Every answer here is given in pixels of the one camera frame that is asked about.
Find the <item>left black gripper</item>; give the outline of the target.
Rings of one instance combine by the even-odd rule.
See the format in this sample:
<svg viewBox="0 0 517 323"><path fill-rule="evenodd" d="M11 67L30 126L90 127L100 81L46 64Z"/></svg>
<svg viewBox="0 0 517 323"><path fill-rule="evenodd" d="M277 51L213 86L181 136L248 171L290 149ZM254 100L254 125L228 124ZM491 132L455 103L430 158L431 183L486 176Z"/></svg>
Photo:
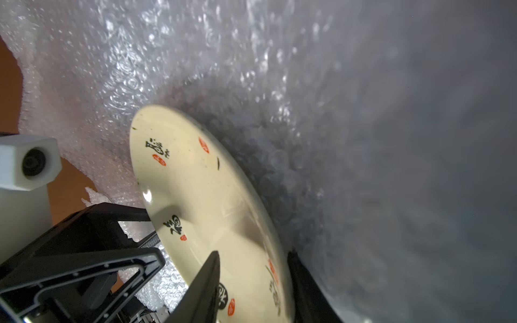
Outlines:
<svg viewBox="0 0 517 323"><path fill-rule="evenodd" d="M165 265L146 210L101 203L71 214L1 264L2 322L136 322L137 292Z"/></svg>

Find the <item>bubble item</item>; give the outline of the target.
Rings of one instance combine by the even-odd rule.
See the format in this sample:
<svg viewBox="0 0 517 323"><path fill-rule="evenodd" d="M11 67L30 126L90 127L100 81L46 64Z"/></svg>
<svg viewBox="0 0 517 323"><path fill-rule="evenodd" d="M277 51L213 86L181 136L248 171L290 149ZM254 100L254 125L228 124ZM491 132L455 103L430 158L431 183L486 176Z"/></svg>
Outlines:
<svg viewBox="0 0 517 323"><path fill-rule="evenodd" d="M345 322L516 321L515 1L2 1L20 130L141 207L145 105L201 123Z"/></svg>

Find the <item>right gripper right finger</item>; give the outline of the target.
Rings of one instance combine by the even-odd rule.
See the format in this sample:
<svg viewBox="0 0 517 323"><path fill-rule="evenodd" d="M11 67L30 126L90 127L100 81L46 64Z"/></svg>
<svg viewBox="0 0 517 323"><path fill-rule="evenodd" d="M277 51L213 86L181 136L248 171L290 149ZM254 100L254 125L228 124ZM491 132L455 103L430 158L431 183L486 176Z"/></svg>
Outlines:
<svg viewBox="0 0 517 323"><path fill-rule="evenodd" d="M294 288L295 322L342 323L295 250L288 253L288 266Z"/></svg>

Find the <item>cream dinner plate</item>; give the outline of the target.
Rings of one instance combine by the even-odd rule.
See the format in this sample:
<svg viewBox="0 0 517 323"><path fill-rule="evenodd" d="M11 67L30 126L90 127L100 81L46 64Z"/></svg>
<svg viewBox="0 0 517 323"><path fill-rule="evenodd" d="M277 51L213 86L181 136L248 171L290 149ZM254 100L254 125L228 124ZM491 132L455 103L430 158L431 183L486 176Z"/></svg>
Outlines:
<svg viewBox="0 0 517 323"><path fill-rule="evenodd" d="M133 118L130 153L149 218L185 282L219 254L218 322L293 322L280 238L223 145L187 114L150 105Z"/></svg>

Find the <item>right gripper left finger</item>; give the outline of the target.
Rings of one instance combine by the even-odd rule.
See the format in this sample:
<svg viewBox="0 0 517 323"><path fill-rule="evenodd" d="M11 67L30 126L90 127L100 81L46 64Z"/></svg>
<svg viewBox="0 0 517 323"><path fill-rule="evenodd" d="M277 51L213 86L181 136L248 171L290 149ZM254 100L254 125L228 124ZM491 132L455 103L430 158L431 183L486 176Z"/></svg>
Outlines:
<svg viewBox="0 0 517 323"><path fill-rule="evenodd" d="M218 313L220 258L213 251L165 323L214 323Z"/></svg>

